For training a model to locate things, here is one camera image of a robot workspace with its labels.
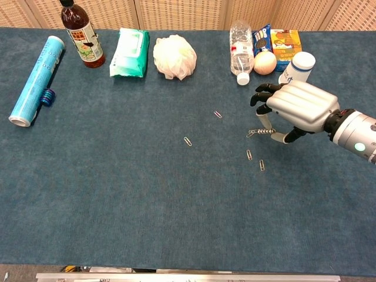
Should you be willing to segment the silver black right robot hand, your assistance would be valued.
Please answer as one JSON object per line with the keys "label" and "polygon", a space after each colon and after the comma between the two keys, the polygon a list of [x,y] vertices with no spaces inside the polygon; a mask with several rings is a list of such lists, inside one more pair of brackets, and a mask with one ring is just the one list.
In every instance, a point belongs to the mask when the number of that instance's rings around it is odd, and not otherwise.
{"label": "silver black right robot hand", "polygon": [[[290,83],[261,84],[251,97],[250,105],[263,104],[256,109],[256,116],[273,140],[288,144],[306,134],[321,133],[329,116],[339,112],[338,97],[307,82],[292,80]],[[268,118],[274,112],[289,121],[289,133],[276,132]]]}

